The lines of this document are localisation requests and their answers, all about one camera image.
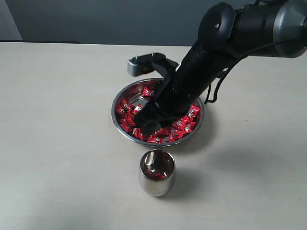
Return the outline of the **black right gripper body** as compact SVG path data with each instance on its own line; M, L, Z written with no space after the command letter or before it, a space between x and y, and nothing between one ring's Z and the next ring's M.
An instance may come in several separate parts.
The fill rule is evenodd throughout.
M153 99L146 104L154 110L156 118L181 118L209 86L209 67L204 63L182 62L178 69L168 62L152 65L163 76Z

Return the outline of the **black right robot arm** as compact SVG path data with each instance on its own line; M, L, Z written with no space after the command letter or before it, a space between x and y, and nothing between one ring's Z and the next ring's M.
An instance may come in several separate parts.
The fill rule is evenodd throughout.
M249 56L296 58L307 50L307 3L258 0L234 9L221 2L204 15L197 40L180 63L161 53L132 58L131 75L153 71L162 76L153 98L135 116L144 136L183 117L204 92L217 96L213 81Z

